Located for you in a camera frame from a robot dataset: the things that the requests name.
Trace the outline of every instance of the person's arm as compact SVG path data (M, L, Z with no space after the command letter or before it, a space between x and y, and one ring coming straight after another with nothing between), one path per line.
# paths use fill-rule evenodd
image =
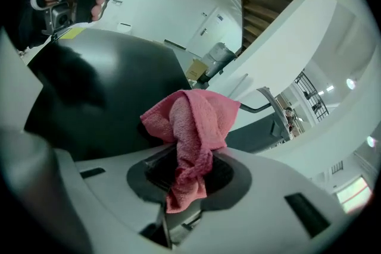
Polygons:
M91 10L92 20L98 20L101 12L101 5L105 0L96 0L97 5ZM54 0L37 0L40 7L52 5ZM48 38L48 35L42 34L46 29L44 20L44 11L34 10L30 0L21 0L20 7L16 9L15 16L5 29L16 49L23 51L27 47L42 45Z

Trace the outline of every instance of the cardboard box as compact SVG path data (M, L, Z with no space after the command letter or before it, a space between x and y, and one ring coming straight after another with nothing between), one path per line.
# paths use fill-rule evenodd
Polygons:
M198 80L199 77L208 69L208 66L205 65L199 59L194 59L193 64L190 65L188 70L185 73L185 76L190 80Z

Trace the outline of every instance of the wooden staircase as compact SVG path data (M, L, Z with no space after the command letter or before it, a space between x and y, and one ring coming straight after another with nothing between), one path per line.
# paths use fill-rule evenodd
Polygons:
M293 0L241 0L242 47L240 56Z

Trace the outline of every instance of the cloth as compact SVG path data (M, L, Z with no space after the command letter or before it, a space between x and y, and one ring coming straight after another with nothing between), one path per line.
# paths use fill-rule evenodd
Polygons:
M226 147L240 102L216 92L180 90L140 118L151 136L164 143L177 141L176 181L167 195L167 213L184 211L207 196L202 178L212 170L212 150Z

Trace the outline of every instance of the human hand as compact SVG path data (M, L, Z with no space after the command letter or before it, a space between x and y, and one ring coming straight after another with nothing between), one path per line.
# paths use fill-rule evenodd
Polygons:
M95 0L96 5L91 9L91 15L92 15L92 21L99 20L99 15L102 11L102 4L105 2L105 0ZM56 2L56 0L45 0L46 5L52 5Z

